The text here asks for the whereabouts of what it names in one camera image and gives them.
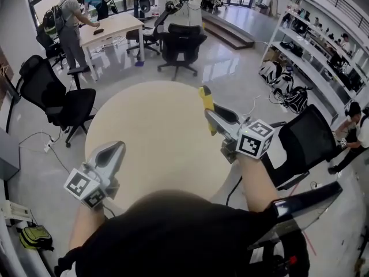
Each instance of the human arm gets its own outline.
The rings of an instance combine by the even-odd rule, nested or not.
[[[91,22],[87,17],[85,17],[81,11],[78,9],[78,10],[75,10],[73,12],[73,14],[75,15],[75,17],[83,24],[86,24],[86,25],[90,25],[94,28],[98,28],[100,26],[100,23],[93,23]]]
[[[345,120],[344,123],[342,123],[340,125],[340,127],[337,128],[337,130],[335,131],[336,135],[338,135],[340,132],[343,132],[352,122],[349,120]]]
[[[261,160],[238,154],[241,166],[242,182],[248,210],[262,212],[273,200],[279,199],[276,187],[273,185]]]
[[[69,240],[69,250],[82,246],[104,221],[105,215],[102,204],[95,209],[89,209],[81,204],[74,220],[73,231]]]
[[[351,149],[359,148],[362,145],[361,141],[355,141],[354,143],[347,143],[346,146]]]

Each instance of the round table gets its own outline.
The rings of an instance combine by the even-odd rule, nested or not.
[[[231,165],[220,152],[223,136],[211,136],[196,88],[151,81],[120,91],[93,119],[86,158],[98,146],[122,140],[127,151],[115,177],[113,202],[129,208],[157,190],[183,190],[210,199]]]

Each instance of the wooden step platform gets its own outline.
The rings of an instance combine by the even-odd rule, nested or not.
[[[202,20],[205,23],[206,32],[209,32],[216,38],[222,40],[233,49],[240,50],[254,47],[253,40],[231,28],[227,24],[222,23],[219,20],[212,19],[208,16],[203,16]]]

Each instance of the power strip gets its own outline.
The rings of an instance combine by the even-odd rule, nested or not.
[[[51,138],[51,140],[50,141],[48,141],[48,143],[45,145],[45,147],[44,147],[44,151],[45,151],[45,153],[47,153],[48,152],[48,150],[51,148],[51,146],[52,145],[54,145],[55,144],[55,141],[54,141],[54,139],[53,138]]]

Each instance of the black bag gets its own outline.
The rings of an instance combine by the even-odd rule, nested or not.
[[[60,5],[55,5],[50,10],[46,11],[44,18],[42,19],[45,33],[49,36],[56,35],[65,26],[62,5],[66,1],[68,0],[64,0]]]
[[[297,86],[289,94],[284,95],[284,105],[295,114],[300,114],[307,107],[307,88]]]
[[[302,57],[304,50],[302,49],[302,47],[297,46],[294,42],[289,42],[289,43],[285,43],[285,42],[281,42],[280,45],[284,48],[287,49],[289,51],[291,51],[293,54],[295,54],[296,56],[298,56],[299,58]]]

